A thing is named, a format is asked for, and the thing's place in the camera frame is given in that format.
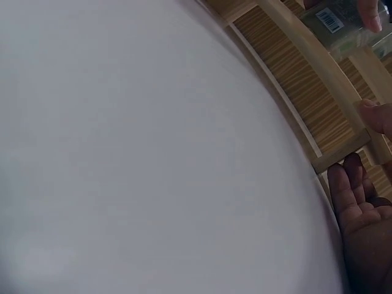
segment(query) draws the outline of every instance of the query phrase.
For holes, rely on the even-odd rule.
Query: plastic bottle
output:
[[[309,9],[301,20],[333,58],[340,61],[355,49],[368,45],[382,35],[385,37],[392,31],[387,5],[379,1],[379,15],[383,26],[380,34],[364,27],[358,13],[357,0],[324,0]]]

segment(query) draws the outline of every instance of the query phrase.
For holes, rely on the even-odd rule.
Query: fingertip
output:
[[[347,174],[356,173],[360,174],[362,180],[362,160],[361,157],[357,153],[351,153],[344,159],[343,168]]]
[[[330,185],[331,194],[350,188],[349,178],[340,164],[332,165],[328,171],[328,182]]]
[[[379,16],[373,17],[369,20],[369,25],[367,26],[372,32],[378,33],[382,31],[381,19]]]
[[[363,122],[376,132],[380,131],[380,118],[377,115],[378,105],[374,101],[364,99],[358,106],[358,113]]]

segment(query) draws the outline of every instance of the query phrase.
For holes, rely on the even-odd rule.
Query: wooden frame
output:
[[[322,174],[330,165],[341,161],[346,155],[362,148],[365,148],[366,155],[373,164],[383,165],[392,160],[391,151],[384,137],[367,128],[357,113],[356,105],[362,98],[352,82],[313,33],[308,30],[283,2],[278,0],[232,0],[231,4],[227,4],[225,9],[222,10],[224,2],[223,0],[207,0],[207,3],[211,4],[211,9],[217,11],[224,19],[223,22],[225,23],[226,32],[232,39],[236,39],[237,45],[239,45],[241,51],[247,56],[252,67],[256,71],[264,72],[275,87],[275,90],[277,90],[279,99],[285,102],[292,116],[296,118],[297,125],[301,126],[300,129],[308,140],[307,143],[301,142],[301,144],[303,146],[304,144],[312,145],[313,153],[311,155],[308,153],[308,157],[312,161],[312,165],[317,174]],[[293,109],[292,105],[290,106],[290,99],[285,98],[284,91],[273,74],[268,70],[262,60],[257,59],[257,53],[252,49],[252,46],[236,30],[233,22],[250,12],[256,6],[261,7],[265,14],[273,20],[305,57],[306,61],[312,66],[313,70],[334,98],[334,101],[352,128],[354,135],[330,152],[323,154],[320,152],[309,130],[306,126],[304,127],[301,116]],[[392,94],[392,77],[370,48],[367,47],[358,50],[350,57],[350,61],[361,74],[363,80],[367,83],[379,102],[392,102],[392,97],[390,96],[390,93]],[[325,177],[319,176],[319,179],[328,194]]]

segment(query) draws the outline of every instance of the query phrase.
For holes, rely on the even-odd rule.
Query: clear plastic container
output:
[[[383,28],[388,27],[390,14],[381,1],[379,15]],[[337,61],[380,36],[364,27],[358,13],[357,0],[324,0],[309,9],[301,17],[301,21]]]
[[[392,32],[381,39],[376,39],[370,46],[379,59],[385,57],[388,53],[392,52]]]

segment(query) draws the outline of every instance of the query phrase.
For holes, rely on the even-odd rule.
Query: wooden chair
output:
[[[388,146],[390,142],[386,141],[384,136],[365,126],[356,110],[356,105],[362,99],[356,89],[358,85],[366,87],[367,94],[363,95],[366,98],[369,98],[368,96],[371,96],[371,99],[375,97],[382,104],[392,102],[392,76],[371,48],[365,47],[357,50],[349,57],[349,61],[337,64],[313,33],[298,18],[298,14],[303,10],[301,0],[297,0],[297,2],[293,0],[206,0],[205,4],[211,12],[219,15],[226,33],[239,46],[263,82],[267,77],[268,83],[274,88],[275,98],[285,104],[285,117],[291,122],[291,125],[293,122],[296,125],[294,127],[296,135],[312,162],[327,195],[328,185],[326,185],[323,172],[334,163],[340,162],[346,155],[359,151],[365,161],[368,159],[372,165],[381,167],[392,160],[392,153]],[[308,63],[304,66],[311,66],[311,69],[317,74],[318,79],[329,92],[326,95],[333,98],[337,109],[341,111],[342,119],[345,119],[345,121],[339,125],[335,132],[342,132],[340,126],[347,122],[347,127],[345,127],[343,133],[349,135],[343,136],[339,141],[328,145],[327,148],[319,148],[313,132],[308,129],[306,119],[303,119],[297,111],[297,108],[301,108],[299,103],[297,103],[297,106],[293,103],[295,95],[287,94],[287,91],[289,91],[285,89],[285,87],[289,88],[286,85],[287,83],[283,81],[282,84],[284,85],[281,85],[280,77],[283,70],[280,69],[281,72],[276,77],[274,72],[277,72],[277,69],[274,68],[272,59],[270,58],[269,65],[267,62],[263,62],[263,57],[272,56],[274,54],[272,50],[276,49],[271,48],[271,51],[269,51],[268,46],[260,45],[262,39],[264,42],[268,42],[268,38],[273,38],[273,32],[277,32],[277,30],[284,33],[291,44],[294,45],[293,47],[298,50],[297,54],[300,54],[301,58]],[[256,37],[257,34],[262,34],[263,38]],[[351,72],[355,71],[353,74],[353,77],[355,77],[354,83],[344,72],[343,67],[348,66]],[[307,80],[298,80],[297,83],[302,85],[303,88],[306,87]],[[382,184],[378,184],[379,193],[383,194],[384,197],[391,198],[392,190],[388,181],[392,181],[392,179],[386,179],[386,174],[380,172],[380,170],[381,168],[376,169],[371,177],[375,182],[382,182]]]

